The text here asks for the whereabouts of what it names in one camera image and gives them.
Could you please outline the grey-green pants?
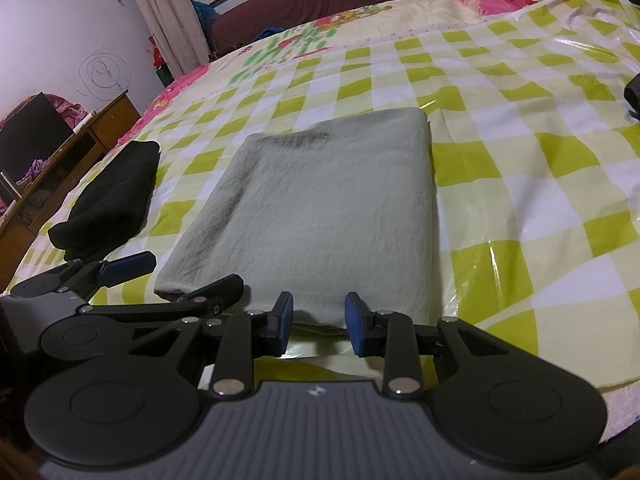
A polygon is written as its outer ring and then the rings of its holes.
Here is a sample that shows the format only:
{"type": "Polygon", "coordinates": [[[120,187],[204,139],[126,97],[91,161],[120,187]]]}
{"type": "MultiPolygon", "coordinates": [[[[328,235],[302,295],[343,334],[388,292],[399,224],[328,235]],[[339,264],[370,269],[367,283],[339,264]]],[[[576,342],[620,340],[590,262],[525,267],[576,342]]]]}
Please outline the grey-green pants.
{"type": "Polygon", "coordinates": [[[248,136],[157,275],[171,299],[229,274],[247,308],[281,292],[296,321],[342,328],[344,300],[427,316],[434,243],[431,131],[415,107],[248,136]]]}

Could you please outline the black folded garment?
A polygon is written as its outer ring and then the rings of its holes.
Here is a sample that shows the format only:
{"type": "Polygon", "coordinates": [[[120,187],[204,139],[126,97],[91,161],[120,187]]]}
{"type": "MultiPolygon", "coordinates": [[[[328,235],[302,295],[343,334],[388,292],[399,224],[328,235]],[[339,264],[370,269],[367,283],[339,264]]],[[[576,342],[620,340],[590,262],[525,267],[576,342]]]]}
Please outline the black folded garment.
{"type": "Polygon", "coordinates": [[[160,144],[129,142],[81,192],[68,218],[48,231],[66,261],[103,259],[144,227],[160,144]]]}

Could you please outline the wooden side cabinet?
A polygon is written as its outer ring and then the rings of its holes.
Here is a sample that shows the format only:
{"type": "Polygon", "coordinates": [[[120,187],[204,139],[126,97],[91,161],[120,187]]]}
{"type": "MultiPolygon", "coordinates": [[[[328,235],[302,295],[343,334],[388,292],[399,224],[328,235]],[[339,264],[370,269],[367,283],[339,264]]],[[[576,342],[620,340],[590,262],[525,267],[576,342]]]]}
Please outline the wooden side cabinet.
{"type": "Polygon", "coordinates": [[[26,186],[1,217],[1,286],[6,287],[42,226],[60,209],[81,178],[138,121],[126,92],[81,126],[52,155],[50,164],[26,186]]]}

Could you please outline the black television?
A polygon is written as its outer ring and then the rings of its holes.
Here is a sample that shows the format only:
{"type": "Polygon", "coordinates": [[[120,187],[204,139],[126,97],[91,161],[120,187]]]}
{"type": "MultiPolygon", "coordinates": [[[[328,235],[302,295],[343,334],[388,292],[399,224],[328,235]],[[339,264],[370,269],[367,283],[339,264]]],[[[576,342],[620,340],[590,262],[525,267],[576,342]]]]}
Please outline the black television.
{"type": "Polygon", "coordinates": [[[22,180],[35,160],[48,159],[74,133],[44,93],[35,96],[1,126],[0,167],[14,181],[22,180]]]}

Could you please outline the magenta cloth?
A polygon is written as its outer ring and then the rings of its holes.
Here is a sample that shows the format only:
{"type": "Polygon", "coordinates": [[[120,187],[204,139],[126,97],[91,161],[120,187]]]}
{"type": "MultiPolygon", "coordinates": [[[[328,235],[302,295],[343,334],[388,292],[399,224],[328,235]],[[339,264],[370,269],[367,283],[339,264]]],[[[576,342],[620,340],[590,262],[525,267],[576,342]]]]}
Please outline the magenta cloth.
{"type": "MultiPolygon", "coordinates": [[[[33,94],[19,102],[13,110],[10,110],[6,116],[1,118],[0,125],[4,126],[8,120],[22,110],[30,101],[35,99],[35,97],[36,96],[33,94]]],[[[89,113],[79,103],[70,102],[62,96],[45,93],[44,98],[72,129],[75,129],[86,117],[89,116],[89,113]]]]}

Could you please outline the green checkered plastic sheet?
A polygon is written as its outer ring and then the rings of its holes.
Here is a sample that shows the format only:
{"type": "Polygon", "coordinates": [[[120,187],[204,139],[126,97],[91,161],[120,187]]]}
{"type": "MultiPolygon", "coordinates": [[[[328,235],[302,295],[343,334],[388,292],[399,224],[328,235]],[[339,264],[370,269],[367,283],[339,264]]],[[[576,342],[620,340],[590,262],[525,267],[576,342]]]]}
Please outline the green checkered plastic sheet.
{"type": "Polygon", "coordinates": [[[639,71],[628,0],[547,0],[463,27],[308,27],[210,64],[136,133],[162,148],[162,256],[244,138],[416,106],[432,127],[442,310],[600,387],[639,376],[639,71]]]}

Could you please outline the left beige curtain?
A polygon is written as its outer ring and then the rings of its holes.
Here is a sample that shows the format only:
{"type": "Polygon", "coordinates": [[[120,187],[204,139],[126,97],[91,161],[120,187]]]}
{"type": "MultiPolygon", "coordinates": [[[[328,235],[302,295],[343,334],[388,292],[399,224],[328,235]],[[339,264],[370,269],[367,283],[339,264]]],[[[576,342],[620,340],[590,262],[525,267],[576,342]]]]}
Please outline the left beige curtain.
{"type": "Polygon", "coordinates": [[[134,0],[175,78],[209,61],[209,47],[192,0],[134,0]]]}

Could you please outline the dark striped garment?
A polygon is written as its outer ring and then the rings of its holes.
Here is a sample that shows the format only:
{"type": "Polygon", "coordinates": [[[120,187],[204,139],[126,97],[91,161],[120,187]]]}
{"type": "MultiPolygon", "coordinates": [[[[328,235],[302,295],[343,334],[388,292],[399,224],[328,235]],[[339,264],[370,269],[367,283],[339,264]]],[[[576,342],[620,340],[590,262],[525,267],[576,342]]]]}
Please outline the dark striped garment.
{"type": "Polygon", "coordinates": [[[636,119],[640,119],[640,74],[634,76],[634,78],[626,84],[624,99],[630,106],[631,115],[636,119]]]}

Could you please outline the floral pink bedsheet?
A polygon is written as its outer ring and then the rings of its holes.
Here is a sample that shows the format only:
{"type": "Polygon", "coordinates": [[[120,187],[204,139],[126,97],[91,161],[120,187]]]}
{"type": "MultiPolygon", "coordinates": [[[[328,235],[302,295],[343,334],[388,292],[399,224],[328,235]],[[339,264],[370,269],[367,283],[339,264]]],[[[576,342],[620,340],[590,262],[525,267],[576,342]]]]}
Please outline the floral pink bedsheet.
{"type": "Polygon", "coordinates": [[[544,0],[392,0],[318,16],[290,28],[280,27],[275,34],[246,46],[237,44],[219,60],[177,78],[116,145],[133,139],[155,117],[164,117],[173,102],[198,104],[217,91],[255,74],[268,74],[287,62],[354,44],[370,44],[380,38],[405,39],[413,32],[476,25],[541,1],[544,0]]]}

